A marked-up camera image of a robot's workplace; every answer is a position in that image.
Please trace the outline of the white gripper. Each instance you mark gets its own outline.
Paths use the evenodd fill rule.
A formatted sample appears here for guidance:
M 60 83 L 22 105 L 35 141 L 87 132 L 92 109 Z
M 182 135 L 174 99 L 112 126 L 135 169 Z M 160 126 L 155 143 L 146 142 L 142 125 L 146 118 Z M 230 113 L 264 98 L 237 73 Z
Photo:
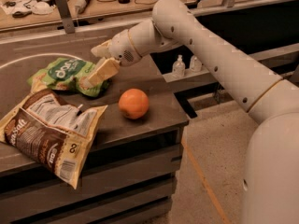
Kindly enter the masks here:
M 84 79 L 83 86 L 86 88 L 93 88 L 115 76 L 120 70 L 120 62 L 122 66 L 131 66 L 141 60 L 141 56 L 131 41 L 128 29 L 114 35 L 111 40 L 93 47 L 91 53 L 102 59 Z

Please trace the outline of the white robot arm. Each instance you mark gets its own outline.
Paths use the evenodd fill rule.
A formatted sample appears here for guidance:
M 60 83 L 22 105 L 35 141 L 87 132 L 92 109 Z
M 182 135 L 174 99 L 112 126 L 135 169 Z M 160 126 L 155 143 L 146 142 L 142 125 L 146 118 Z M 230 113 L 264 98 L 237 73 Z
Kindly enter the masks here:
M 241 224 L 299 224 L 299 88 L 209 31 L 179 0 L 159 0 L 152 17 L 94 47 L 100 71 L 186 46 L 258 123 L 249 141 Z

